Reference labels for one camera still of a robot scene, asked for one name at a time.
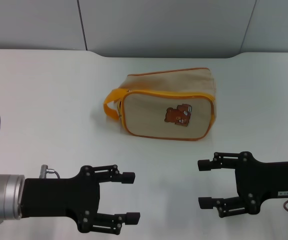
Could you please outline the beige orange-trimmed bear bag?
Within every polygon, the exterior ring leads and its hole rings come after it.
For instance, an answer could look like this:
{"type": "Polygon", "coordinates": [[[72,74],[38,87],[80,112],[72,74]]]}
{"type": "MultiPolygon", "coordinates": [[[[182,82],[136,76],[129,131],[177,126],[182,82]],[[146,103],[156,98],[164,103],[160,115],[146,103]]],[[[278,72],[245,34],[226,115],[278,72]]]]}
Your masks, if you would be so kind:
{"type": "Polygon", "coordinates": [[[197,141],[217,118],[216,82],[207,67],[129,74],[103,110],[137,137],[197,141]]]}

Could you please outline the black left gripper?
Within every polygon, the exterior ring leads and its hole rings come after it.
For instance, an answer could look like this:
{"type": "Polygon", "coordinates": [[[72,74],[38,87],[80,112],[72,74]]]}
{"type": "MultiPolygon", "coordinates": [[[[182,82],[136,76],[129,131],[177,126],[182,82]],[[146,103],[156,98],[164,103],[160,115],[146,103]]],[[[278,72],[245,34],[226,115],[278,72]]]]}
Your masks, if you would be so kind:
{"type": "Polygon", "coordinates": [[[99,183],[133,184],[134,172],[120,172],[118,166],[82,166],[72,178],[27,178],[21,197],[21,217],[68,217],[81,233],[119,235],[122,225],[137,225],[141,214],[97,213],[99,183]]]}

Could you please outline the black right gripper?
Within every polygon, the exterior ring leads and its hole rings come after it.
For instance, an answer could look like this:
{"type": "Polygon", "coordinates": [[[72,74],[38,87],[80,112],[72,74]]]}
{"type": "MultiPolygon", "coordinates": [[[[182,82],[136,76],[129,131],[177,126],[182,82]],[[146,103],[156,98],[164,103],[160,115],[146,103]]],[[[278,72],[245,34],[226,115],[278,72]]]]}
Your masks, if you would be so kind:
{"type": "Polygon", "coordinates": [[[256,215],[269,199],[288,198],[288,161],[260,162],[252,153],[215,152],[211,160],[198,160],[199,171],[235,169],[239,196],[230,198],[199,197],[202,210],[216,208],[220,218],[256,215]]]}

